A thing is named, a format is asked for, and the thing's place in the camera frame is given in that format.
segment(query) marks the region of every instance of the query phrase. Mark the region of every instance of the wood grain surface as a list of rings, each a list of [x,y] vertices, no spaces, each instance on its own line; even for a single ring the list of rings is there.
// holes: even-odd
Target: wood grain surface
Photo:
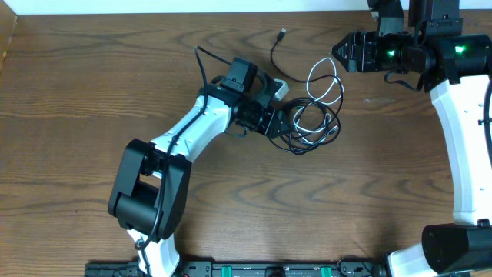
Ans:
[[[465,33],[492,35],[492,12],[462,14]],[[281,28],[288,34],[275,58],[306,78],[348,32],[376,24],[367,12],[21,17],[0,75],[0,273],[82,275],[86,262],[134,258],[107,212],[123,149],[161,135],[192,107],[202,86],[195,45],[280,77],[268,54]],[[209,80],[226,73],[203,60]],[[430,96],[386,85],[382,74],[340,76],[342,133],[332,145],[298,157],[261,135],[221,135],[204,150],[176,232],[181,254],[375,257],[418,243],[426,225],[453,221]],[[290,86],[288,98],[306,96],[302,84]]]
[[[15,15],[3,0],[0,0],[0,70],[2,69],[3,60],[7,55],[8,45],[14,33],[16,20],[17,15]]]

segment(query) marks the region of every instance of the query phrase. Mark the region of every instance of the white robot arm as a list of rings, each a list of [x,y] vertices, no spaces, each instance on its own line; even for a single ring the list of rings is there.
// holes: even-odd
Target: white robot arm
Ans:
[[[178,124],[150,143],[134,139],[125,149],[108,211],[128,230],[139,250],[139,268],[151,276],[169,277],[178,266],[173,232],[185,209],[191,165],[208,143],[232,122],[269,138],[289,130],[288,117],[271,105],[287,94],[287,83],[258,73],[245,60],[230,64],[227,77],[202,88]],[[257,74],[262,74],[263,89],[244,94]],[[140,181],[140,174],[160,178],[161,187]]]
[[[443,126],[454,184],[454,223],[478,226],[492,222],[492,166],[484,127],[488,75],[465,77],[459,85],[445,81],[430,92]],[[388,257],[391,276],[433,277],[422,243]]]
[[[411,1],[409,26],[399,1],[368,0],[376,32],[352,32],[332,53],[349,72],[388,71],[385,81],[430,93],[443,126],[454,183],[454,224],[429,225],[422,243],[387,257],[378,275],[430,277],[492,266],[492,167],[484,103],[492,77],[492,41],[462,35],[458,0]],[[390,82],[417,72],[419,85]]]

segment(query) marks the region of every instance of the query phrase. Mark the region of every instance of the black cable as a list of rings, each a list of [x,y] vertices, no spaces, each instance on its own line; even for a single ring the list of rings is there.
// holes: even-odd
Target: black cable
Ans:
[[[278,68],[277,64],[275,64],[275,62],[274,62],[274,50],[275,50],[275,47],[277,47],[277,44],[284,38],[285,32],[286,31],[284,29],[282,29],[282,31],[280,32],[280,34],[278,34],[278,36],[277,36],[277,41],[274,43],[274,46],[270,50],[270,62],[286,78],[288,78],[288,79],[290,79],[291,81],[294,81],[294,82],[305,84],[305,83],[308,82],[307,80],[299,80],[299,79],[296,79],[296,78],[290,76],[289,74],[283,72],[280,68]],[[312,80],[309,80],[309,82],[310,83],[316,82],[316,81],[322,80],[324,78],[333,78],[333,75],[323,75],[321,77],[317,77],[317,78],[314,78]]]
[[[141,251],[141,256],[144,258],[145,271],[147,271],[148,277],[152,277],[152,275],[151,275],[151,263],[148,262],[147,252],[145,251],[145,249]]]
[[[390,81],[390,77],[396,73],[394,70],[390,70],[389,72],[386,73],[386,75],[384,76],[384,81],[388,84],[398,84],[398,85],[402,85],[404,86],[405,88],[409,88],[410,90],[413,90],[414,92],[419,92],[422,90],[422,88],[424,87],[424,75],[421,75],[420,78],[418,79],[418,84],[417,84],[417,87],[414,88],[412,85],[410,85],[408,82],[406,81],[402,81],[402,80],[398,80],[398,81]]]
[[[207,50],[203,49],[203,48],[202,48],[202,47],[200,47],[200,46],[197,46],[196,48],[198,48],[198,50],[202,51],[203,53],[205,53],[205,54],[207,54],[207,55],[211,56],[212,58],[216,58],[217,60],[219,60],[219,61],[221,61],[221,62],[225,63],[226,65],[232,65],[232,62],[229,62],[229,61],[228,61],[228,60],[226,60],[225,58],[221,58],[221,57],[217,56],[216,54],[212,54],[212,53],[210,53],[209,51],[207,51]]]
[[[294,77],[290,76],[289,74],[283,72],[275,64],[274,57],[273,57],[274,50],[277,47],[279,41],[281,41],[284,38],[285,33],[286,33],[285,29],[282,29],[282,31],[278,34],[277,40],[270,50],[270,62],[283,76],[290,79],[291,81],[303,83],[303,84],[308,83],[307,80],[299,80],[299,79],[294,78]],[[321,133],[321,136],[315,142],[311,142],[310,140],[307,139],[307,137],[309,135],[313,135],[313,133],[304,132],[301,130],[296,130],[296,128],[293,125],[290,125],[292,132],[290,134],[280,136],[281,141],[287,145],[287,148],[279,146],[279,144],[275,143],[272,138],[268,138],[268,140],[271,142],[271,144],[273,144],[278,149],[280,149],[284,152],[291,152],[295,155],[303,155],[309,151],[313,151],[313,150],[317,149],[319,146],[332,143],[340,134],[341,122],[340,122],[340,119],[338,118],[338,113],[340,112],[341,107],[342,107],[343,102],[344,102],[344,86],[342,85],[340,78],[338,78],[337,76],[334,76],[334,75],[330,75],[330,74],[311,79],[311,80],[309,80],[309,82],[310,83],[316,82],[316,81],[322,80],[323,78],[333,78],[337,81],[338,85],[340,86],[341,97],[340,97],[340,105],[338,106],[337,111],[334,111],[328,105],[325,105],[325,104],[323,104],[319,101],[316,101],[315,99],[312,99],[312,98],[297,98],[297,99],[291,100],[290,102],[286,103],[283,106],[282,111],[285,112],[289,118],[291,117],[291,114],[293,111],[297,111],[299,109],[302,109],[301,112],[296,117],[293,118],[294,122],[301,120],[301,116],[304,114],[304,111],[306,110],[306,108],[308,106],[313,105],[313,106],[319,108],[321,110],[321,112],[323,113],[323,121],[320,123],[320,125],[316,129],[319,130],[320,128],[324,127],[324,131]],[[331,120],[327,120],[327,115],[330,115]],[[337,123],[337,128],[335,128],[335,129],[330,128],[330,124],[332,124],[334,122]],[[333,135],[333,138],[325,141],[326,138],[328,136],[331,136],[331,135]]]
[[[209,55],[211,55],[211,53],[204,50],[200,46],[196,46],[194,48],[194,54],[196,56],[198,65],[200,66],[201,76],[203,78],[203,83],[204,83],[204,104],[201,107],[200,112],[194,118],[192,118],[183,128],[181,128],[181,130],[179,130],[179,132],[176,133],[176,135],[174,135],[171,139],[171,142],[168,146],[168,151],[166,152],[166,156],[165,156],[165,165],[164,165],[164,168],[161,169],[161,171],[162,171],[161,189],[159,189],[159,193],[158,193],[158,207],[157,207],[157,212],[155,213],[154,225],[152,226],[152,230],[144,242],[141,240],[138,240],[135,243],[135,248],[138,251],[142,251],[148,246],[148,244],[151,242],[152,238],[156,235],[158,227],[159,227],[160,222],[161,222],[162,206],[163,206],[163,201],[164,201],[165,185],[166,185],[166,179],[167,179],[166,175],[168,174],[168,170],[169,170],[169,162],[170,162],[170,156],[171,156],[172,148],[175,146],[176,142],[178,141],[179,137],[183,134],[183,132],[185,132],[186,129],[188,129],[201,115],[203,115],[206,108],[207,108],[207,103],[208,103],[207,76],[205,74],[204,67],[201,64],[200,55],[198,54],[198,50],[201,50],[205,53],[208,53]]]
[[[484,129],[485,129],[485,141],[487,143],[487,150],[489,152],[490,165],[492,166],[492,135],[490,133],[490,99],[492,98],[492,81],[489,82],[487,92],[485,93],[484,100]]]
[[[336,111],[334,111],[328,105],[323,105],[320,102],[315,101],[312,98],[296,98],[296,99],[291,100],[288,103],[286,103],[284,105],[284,107],[282,108],[282,111],[284,111],[288,115],[289,118],[291,117],[291,114],[292,114],[292,112],[294,112],[294,110],[298,110],[298,109],[302,108],[303,111],[296,118],[293,118],[293,120],[295,120],[295,121],[300,119],[300,117],[302,116],[302,113],[305,111],[305,109],[309,105],[313,105],[313,106],[319,108],[321,110],[321,112],[323,113],[323,122],[320,123],[320,125],[317,127],[317,129],[322,128],[323,126],[326,126],[325,130],[321,133],[321,136],[315,142],[312,142],[312,144],[308,144],[304,141],[301,141],[301,139],[306,138],[309,135],[313,135],[313,134],[310,132],[303,132],[301,130],[296,130],[295,127],[291,125],[290,128],[293,131],[288,135],[281,135],[280,136],[281,140],[287,145],[288,149],[279,146],[271,138],[268,138],[268,140],[275,147],[277,147],[278,149],[285,151],[285,152],[291,152],[295,155],[303,155],[309,151],[313,151],[313,150],[317,149],[319,146],[330,144],[335,139],[337,139],[337,137],[340,135],[340,131],[341,131],[341,121],[338,118],[338,114],[340,113],[340,110],[341,110],[343,103],[344,103],[344,87],[341,84],[341,81],[338,77],[333,76],[332,78],[337,79],[338,84],[340,86],[340,90],[341,90],[340,105],[338,106]],[[336,124],[337,124],[337,128],[335,130],[330,128],[330,124],[332,124],[334,122],[336,122]],[[331,136],[331,135],[333,135],[333,137],[331,139],[325,141],[326,138],[328,136]]]

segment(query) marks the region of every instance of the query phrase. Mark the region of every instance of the green connector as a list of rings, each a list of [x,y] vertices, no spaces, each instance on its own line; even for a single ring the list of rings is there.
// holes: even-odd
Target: green connector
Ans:
[[[321,268],[321,277],[331,277],[331,268],[330,267]]]
[[[222,266],[222,277],[232,277],[231,266]]]

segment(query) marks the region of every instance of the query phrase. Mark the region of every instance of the usb connector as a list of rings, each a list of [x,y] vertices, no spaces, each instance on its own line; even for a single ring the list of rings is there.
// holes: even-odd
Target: usb connector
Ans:
[[[277,35],[277,41],[281,41],[284,38],[286,32],[287,30],[283,28]]]

